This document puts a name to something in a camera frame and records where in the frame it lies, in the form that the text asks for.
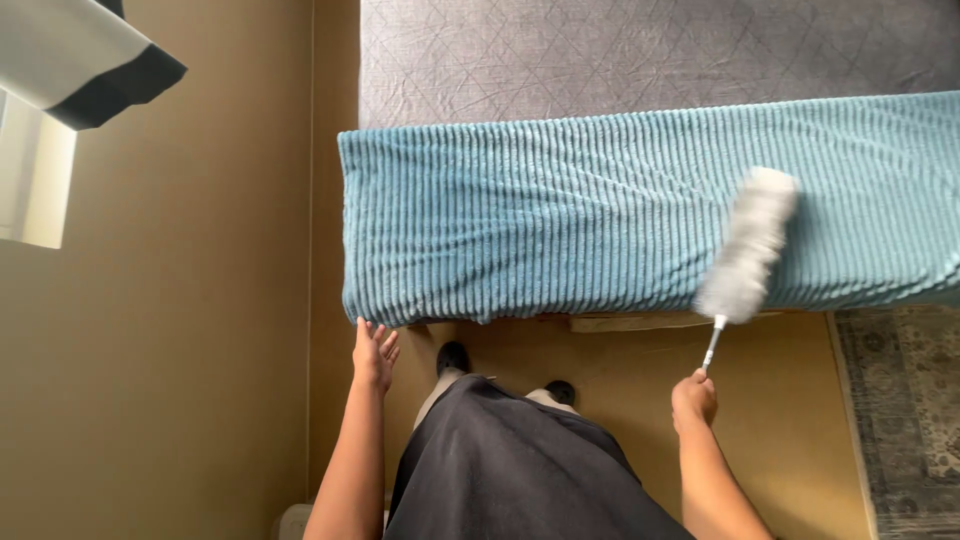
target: hand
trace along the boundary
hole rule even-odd
[[[690,426],[713,424],[717,414],[717,393],[703,368],[673,387],[673,429],[680,433]]]
[[[374,330],[373,323],[357,317],[357,343],[353,347],[354,382],[372,383],[384,394],[394,381],[394,363],[400,356],[396,331],[380,343],[386,331],[383,325]]]

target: person's left hand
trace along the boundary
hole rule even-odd
[[[353,347],[353,380],[372,383],[386,394],[394,381],[394,363],[400,356],[400,346],[393,331],[383,343],[387,327],[373,329],[373,323],[357,317],[357,343]]]

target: window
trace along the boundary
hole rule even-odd
[[[0,89],[0,239],[59,248],[76,132]]]

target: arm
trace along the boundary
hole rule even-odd
[[[713,381],[698,369],[677,384],[672,401],[680,436],[684,527],[698,540],[772,540],[710,428],[717,409]]]
[[[353,384],[344,422],[307,522],[304,540],[368,539],[383,534],[383,398],[399,356],[396,332],[357,319]]]

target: teal corduroy blanket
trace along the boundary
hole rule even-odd
[[[686,309],[753,165],[801,191],[768,307],[960,304],[960,91],[338,140],[351,318]]]

